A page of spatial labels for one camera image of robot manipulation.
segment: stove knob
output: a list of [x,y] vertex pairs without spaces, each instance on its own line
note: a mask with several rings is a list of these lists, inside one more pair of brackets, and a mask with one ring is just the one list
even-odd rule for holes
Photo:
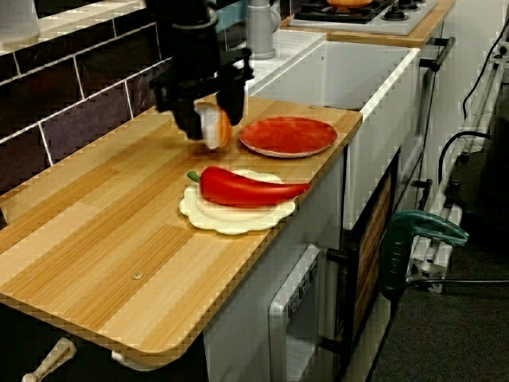
[[403,21],[408,20],[401,8],[398,5],[393,5],[383,16],[383,20],[386,21]]
[[419,10],[419,6],[415,4],[414,0],[399,0],[399,8],[410,11]]

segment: green power tool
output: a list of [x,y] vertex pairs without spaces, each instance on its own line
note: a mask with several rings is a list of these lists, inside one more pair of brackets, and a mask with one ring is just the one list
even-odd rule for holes
[[410,210],[395,213],[383,238],[378,286],[382,295],[398,302],[406,286],[406,273],[415,236],[440,240],[453,247],[468,241],[468,233],[431,213]]

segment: chili pepper stem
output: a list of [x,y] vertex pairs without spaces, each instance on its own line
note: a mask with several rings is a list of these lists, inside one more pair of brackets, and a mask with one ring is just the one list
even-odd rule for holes
[[196,183],[200,183],[200,177],[195,171],[189,171],[188,178],[191,179],[192,181],[195,181]]

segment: orange pot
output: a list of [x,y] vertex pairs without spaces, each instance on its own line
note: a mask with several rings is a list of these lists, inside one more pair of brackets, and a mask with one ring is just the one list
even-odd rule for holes
[[347,6],[355,8],[357,6],[367,6],[372,0],[327,0],[330,6]]

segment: red chili pepper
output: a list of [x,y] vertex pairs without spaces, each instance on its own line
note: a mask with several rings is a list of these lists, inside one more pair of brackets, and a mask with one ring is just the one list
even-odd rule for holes
[[262,205],[276,205],[300,195],[309,184],[278,184],[256,181],[219,167],[208,167],[201,177],[191,171],[188,177],[200,183],[204,199],[218,205],[254,209]]

